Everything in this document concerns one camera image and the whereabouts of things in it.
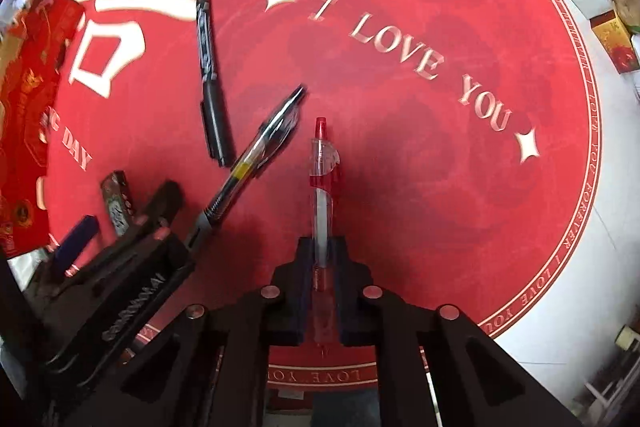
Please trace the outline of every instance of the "red round table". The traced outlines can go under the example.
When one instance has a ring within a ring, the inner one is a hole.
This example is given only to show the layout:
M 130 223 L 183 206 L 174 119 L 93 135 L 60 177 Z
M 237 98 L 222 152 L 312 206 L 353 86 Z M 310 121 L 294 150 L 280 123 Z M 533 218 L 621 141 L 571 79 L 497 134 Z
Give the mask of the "red round table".
M 184 235 L 227 171 L 207 155 L 194 0 L 81 0 L 50 139 L 58 239 L 84 214 L 113 240 L 99 182 L 123 169 L 142 205 L 170 178 Z M 310 140 L 326 117 L 342 160 L 335 231 L 377 284 L 461 307 L 491 335 L 551 286 L 577 244 L 600 168 L 591 67 L 561 0 L 213 0 L 236 148 L 300 82 L 294 139 L 249 185 L 193 276 L 143 334 L 186 305 L 264 285 L 311 226 Z M 270 381 L 375 381 L 371 349 L 273 349 Z

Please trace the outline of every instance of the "white tile floor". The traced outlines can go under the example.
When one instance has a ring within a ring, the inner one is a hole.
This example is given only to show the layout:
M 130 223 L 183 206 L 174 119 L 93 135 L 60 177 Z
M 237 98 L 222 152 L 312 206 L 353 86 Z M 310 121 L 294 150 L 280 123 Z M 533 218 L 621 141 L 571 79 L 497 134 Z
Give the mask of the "white tile floor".
M 600 181 L 566 269 L 498 343 L 569 405 L 640 305 L 640 105 L 633 74 L 616 72 L 588 20 L 564 1 L 584 38 L 600 94 Z

